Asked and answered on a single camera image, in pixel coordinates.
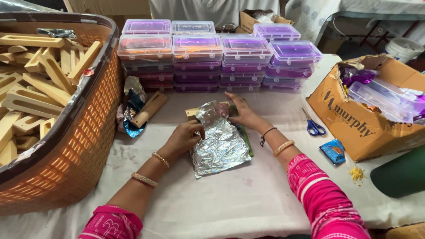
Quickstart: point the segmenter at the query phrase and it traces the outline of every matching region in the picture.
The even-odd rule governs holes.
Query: murphy logo
[[[366,122],[361,122],[351,116],[343,108],[338,105],[333,105],[335,96],[331,94],[331,88],[328,88],[321,94],[323,97],[323,102],[328,103],[328,109],[332,111],[338,118],[340,118],[344,123],[349,125],[351,128],[355,128],[360,132],[360,137],[364,138],[368,135],[373,134],[367,127]]]

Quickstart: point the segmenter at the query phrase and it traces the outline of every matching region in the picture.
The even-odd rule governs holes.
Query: blue scissors handle
[[[324,135],[326,134],[325,128],[318,125],[316,122],[314,122],[312,119],[307,120],[307,131],[310,135],[316,136],[316,135]]]

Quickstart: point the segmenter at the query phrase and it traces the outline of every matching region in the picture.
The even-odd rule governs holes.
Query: pink sleeve
[[[352,202],[305,154],[291,160],[287,174],[289,186],[310,220],[313,239],[370,238]]]
[[[79,239],[135,239],[142,230],[138,216],[117,206],[96,208]]]

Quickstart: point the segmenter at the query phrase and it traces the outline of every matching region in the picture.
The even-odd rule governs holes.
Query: gold bangle
[[[163,157],[161,157],[161,155],[159,155],[157,153],[152,153],[152,156],[154,156],[157,159],[159,159],[161,161],[161,163],[164,164],[167,168],[170,167],[170,165],[168,164],[168,162]]]
[[[132,178],[134,178],[134,179],[136,179],[137,181],[139,181],[139,182],[143,182],[143,183],[146,183],[146,184],[148,184],[148,185],[151,185],[152,187],[156,187],[156,186],[158,186],[158,183],[157,182],[155,182],[155,181],[153,181],[152,179],[150,179],[150,178],[147,178],[147,177],[145,177],[145,176],[143,176],[143,175],[140,175],[140,174],[138,174],[138,173],[132,173],[131,174],[131,177]]]
[[[288,141],[288,142],[286,142],[286,143],[284,143],[284,144],[282,144],[280,147],[278,147],[278,149],[276,149],[274,152],[273,152],[273,157],[277,157],[282,151],[284,151],[285,150],[285,148],[287,148],[287,147],[289,147],[289,146],[291,146],[291,145],[294,145],[295,144],[295,142],[293,141],[293,140],[290,140],[290,141]]]

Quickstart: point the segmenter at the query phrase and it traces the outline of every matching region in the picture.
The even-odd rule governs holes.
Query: green object
[[[425,191],[425,145],[375,168],[371,180],[393,198]]]
[[[237,117],[239,115],[238,109],[235,105],[230,106],[230,112],[229,117]],[[239,125],[238,131],[242,134],[244,137],[244,141],[248,144],[249,147],[249,155],[251,158],[254,156],[254,152],[252,151],[251,144],[249,143],[247,132],[245,131],[245,127],[243,125]]]

